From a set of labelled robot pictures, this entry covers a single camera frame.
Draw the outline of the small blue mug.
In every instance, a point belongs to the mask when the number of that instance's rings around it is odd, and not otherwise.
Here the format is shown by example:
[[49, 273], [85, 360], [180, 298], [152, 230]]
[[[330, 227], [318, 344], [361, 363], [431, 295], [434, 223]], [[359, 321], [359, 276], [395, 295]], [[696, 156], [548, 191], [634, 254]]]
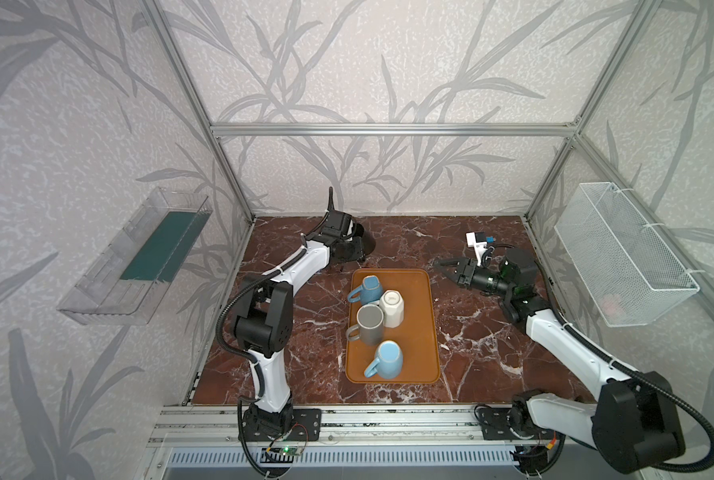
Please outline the small blue mug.
[[347, 300], [349, 303], [359, 302], [361, 305], [379, 301], [384, 293], [384, 288], [376, 275], [366, 276], [362, 282], [352, 290]]

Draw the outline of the black mug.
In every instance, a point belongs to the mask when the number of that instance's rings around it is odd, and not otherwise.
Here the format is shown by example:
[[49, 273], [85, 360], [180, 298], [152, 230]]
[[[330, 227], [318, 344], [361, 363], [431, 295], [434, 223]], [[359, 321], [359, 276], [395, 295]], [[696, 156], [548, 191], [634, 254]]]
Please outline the black mug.
[[357, 224], [355, 227], [355, 238], [359, 240], [361, 246], [360, 260], [364, 261], [376, 248], [376, 240], [365, 229], [362, 224]]

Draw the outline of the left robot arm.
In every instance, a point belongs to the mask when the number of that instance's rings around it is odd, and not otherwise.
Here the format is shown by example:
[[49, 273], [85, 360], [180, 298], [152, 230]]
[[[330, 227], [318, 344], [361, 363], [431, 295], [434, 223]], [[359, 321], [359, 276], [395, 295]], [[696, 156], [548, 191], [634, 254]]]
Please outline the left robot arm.
[[215, 325], [217, 345], [251, 367], [255, 395], [238, 400], [240, 405], [248, 405], [238, 408], [242, 440], [278, 438], [294, 428], [284, 349], [292, 334], [296, 293], [320, 270], [331, 264], [362, 261], [374, 249], [375, 240], [362, 224], [330, 206], [283, 262], [242, 279], [239, 291]]

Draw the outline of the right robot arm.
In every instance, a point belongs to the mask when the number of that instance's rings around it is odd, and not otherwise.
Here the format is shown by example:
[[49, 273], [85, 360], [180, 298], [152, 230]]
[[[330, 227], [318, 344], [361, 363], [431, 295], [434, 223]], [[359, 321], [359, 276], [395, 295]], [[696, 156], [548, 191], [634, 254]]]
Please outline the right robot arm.
[[[498, 269], [473, 258], [437, 259], [436, 269], [468, 290], [499, 297], [504, 317], [551, 352], [591, 393], [591, 403], [533, 391], [513, 401], [517, 426], [561, 433], [596, 450], [621, 474], [643, 468], [697, 473], [714, 466], [714, 427], [697, 409], [676, 396], [655, 371], [641, 372], [616, 359], [565, 320], [535, 288], [546, 273], [534, 256], [519, 248], [505, 251]], [[679, 412], [706, 433], [709, 450], [699, 460], [678, 464], [686, 445]]]

